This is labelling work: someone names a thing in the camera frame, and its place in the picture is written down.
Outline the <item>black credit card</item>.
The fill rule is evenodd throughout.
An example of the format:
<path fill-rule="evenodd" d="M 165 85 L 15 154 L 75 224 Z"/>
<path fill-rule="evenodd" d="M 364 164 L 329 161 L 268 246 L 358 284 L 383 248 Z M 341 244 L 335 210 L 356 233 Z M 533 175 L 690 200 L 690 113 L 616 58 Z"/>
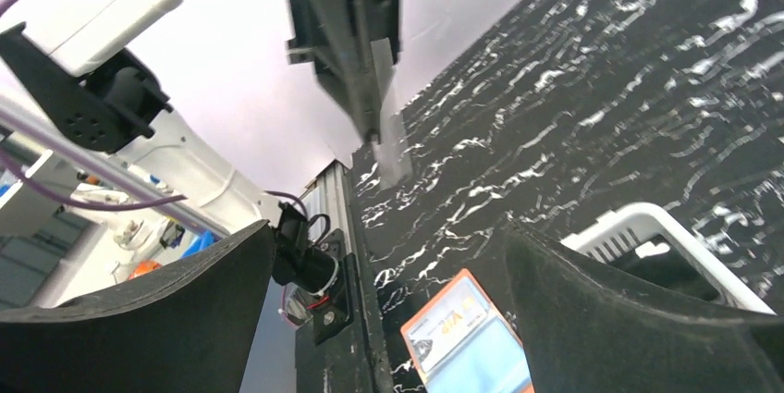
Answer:
<path fill-rule="evenodd" d="M 396 110 L 396 68 L 388 38 L 371 42 L 376 77 L 381 97 L 379 130 L 372 140 L 377 173 L 382 190 L 393 188 L 412 172 L 404 118 Z"/>

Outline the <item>brown leather card holder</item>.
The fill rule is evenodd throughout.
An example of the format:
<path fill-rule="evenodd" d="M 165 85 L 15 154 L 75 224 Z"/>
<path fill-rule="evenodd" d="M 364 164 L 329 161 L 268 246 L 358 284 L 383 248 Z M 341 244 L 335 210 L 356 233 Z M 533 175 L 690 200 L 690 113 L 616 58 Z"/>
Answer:
<path fill-rule="evenodd" d="M 428 392 L 533 391 L 520 338 L 466 268 L 400 334 Z"/>

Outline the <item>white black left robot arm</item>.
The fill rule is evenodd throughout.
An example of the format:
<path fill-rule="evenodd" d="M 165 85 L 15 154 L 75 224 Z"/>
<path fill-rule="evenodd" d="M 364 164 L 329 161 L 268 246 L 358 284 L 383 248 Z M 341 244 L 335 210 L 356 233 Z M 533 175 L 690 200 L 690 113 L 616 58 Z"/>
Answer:
<path fill-rule="evenodd" d="M 8 9 L 17 0 L 2 0 Z M 262 190 L 208 146 L 170 104 L 129 43 L 184 0 L 64 0 L 50 18 L 1 34 L 1 57 L 57 130 L 84 150 L 114 155 L 178 191 L 210 230 L 264 219 L 280 227 L 306 212 Z M 319 85 L 364 142 L 386 138 L 383 106 L 400 51 L 399 0 L 288 0 L 292 64 Z"/>

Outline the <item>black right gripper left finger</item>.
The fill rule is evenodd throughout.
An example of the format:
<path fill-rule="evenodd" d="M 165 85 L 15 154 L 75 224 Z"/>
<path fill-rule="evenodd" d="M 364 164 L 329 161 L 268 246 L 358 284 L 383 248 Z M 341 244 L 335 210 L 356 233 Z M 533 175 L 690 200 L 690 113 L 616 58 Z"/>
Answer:
<path fill-rule="evenodd" d="M 5 392 L 236 392 L 274 260 L 265 221 L 54 308 L 1 314 Z"/>

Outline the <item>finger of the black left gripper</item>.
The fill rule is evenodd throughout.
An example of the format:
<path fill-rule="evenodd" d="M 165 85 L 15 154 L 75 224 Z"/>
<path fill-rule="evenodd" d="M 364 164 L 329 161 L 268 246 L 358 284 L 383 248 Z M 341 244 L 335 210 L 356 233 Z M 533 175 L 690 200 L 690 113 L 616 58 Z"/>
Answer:
<path fill-rule="evenodd" d="M 310 63 L 319 85 L 364 140 L 381 140 L 382 109 L 400 51 L 400 0 L 288 0 L 292 64 Z"/>

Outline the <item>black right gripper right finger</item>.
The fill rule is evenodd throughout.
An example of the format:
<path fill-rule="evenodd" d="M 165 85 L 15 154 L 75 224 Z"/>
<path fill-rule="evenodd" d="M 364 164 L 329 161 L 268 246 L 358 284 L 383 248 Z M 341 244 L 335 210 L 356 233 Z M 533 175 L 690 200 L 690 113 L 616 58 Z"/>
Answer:
<path fill-rule="evenodd" d="M 779 392 L 780 316 L 701 301 L 522 224 L 503 233 L 538 392 Z"/>

